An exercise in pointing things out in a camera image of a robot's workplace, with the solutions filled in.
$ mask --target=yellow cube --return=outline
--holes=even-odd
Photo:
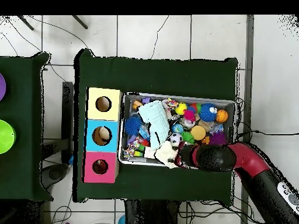
[[[87,90],[87,118],[89,120],[119,120],[122,96],[121,91],[116,89],[102,89],[98,87],[89,87]]]

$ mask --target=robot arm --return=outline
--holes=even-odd
[[[181,159],[209,172],[234,169],[266,224],[299,224],[299,200],[264,159],[248,145],[188,145]]]

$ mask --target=green bowl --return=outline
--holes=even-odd
[[[10,150],[16,140],[16,132],[10,124],[0,120],[0,154]]]

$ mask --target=soccer ball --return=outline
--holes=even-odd
[[[178,147],[179,143],[183,141],[182,135],[180,133],[173,133],[171,135],[171,145]]]

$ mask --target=green mat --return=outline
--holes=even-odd
[[[49,54],[31,58],[0,57],[6,95],[0,101],[0,119],[16,132],[14,146],[0,155],[0,199],[50,201],[40,184],[41,69]]]
[[[94,184],[81,182],[81,170],[86,87],[234,100],[237,64],[235,58],[225,61],[96,58],[89,50],[81,50],[75,58],[74,201],[84,198],[221,200],[230,205],[231,172],[120,164],[114,184]]]

